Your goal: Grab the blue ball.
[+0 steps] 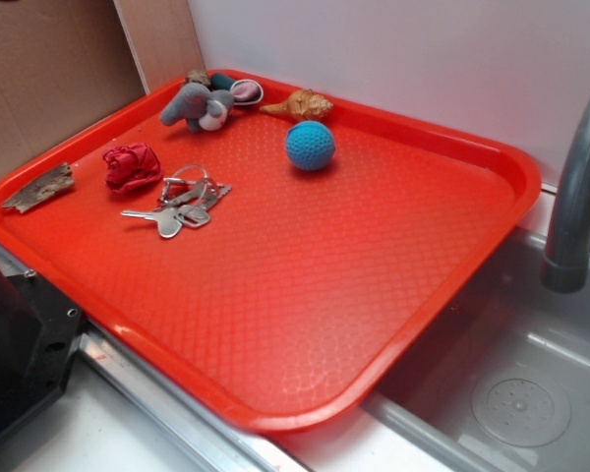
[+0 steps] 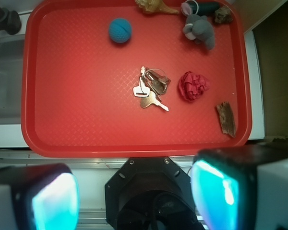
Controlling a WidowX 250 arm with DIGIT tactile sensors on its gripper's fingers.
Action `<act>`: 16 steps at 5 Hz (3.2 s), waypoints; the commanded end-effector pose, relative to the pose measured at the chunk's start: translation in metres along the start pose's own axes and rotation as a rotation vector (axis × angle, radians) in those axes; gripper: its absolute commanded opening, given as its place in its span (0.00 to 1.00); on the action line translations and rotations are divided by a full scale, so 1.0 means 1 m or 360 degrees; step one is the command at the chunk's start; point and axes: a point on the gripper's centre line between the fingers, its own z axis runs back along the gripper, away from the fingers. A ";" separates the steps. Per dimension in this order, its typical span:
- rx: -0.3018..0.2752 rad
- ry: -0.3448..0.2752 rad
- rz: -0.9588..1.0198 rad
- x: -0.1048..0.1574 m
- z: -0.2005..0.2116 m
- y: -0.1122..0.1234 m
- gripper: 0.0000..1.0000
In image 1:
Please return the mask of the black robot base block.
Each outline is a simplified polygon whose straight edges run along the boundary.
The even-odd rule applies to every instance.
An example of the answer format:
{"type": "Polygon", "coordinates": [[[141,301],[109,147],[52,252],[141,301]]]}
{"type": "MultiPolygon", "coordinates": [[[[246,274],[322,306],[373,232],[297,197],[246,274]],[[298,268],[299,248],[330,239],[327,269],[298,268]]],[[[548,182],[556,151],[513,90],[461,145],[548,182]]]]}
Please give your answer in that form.
{"type": "Polygon", "coordinates": [[[64,394],[84,321],[42,275],[0,269],[0,442],[64,394]]]}

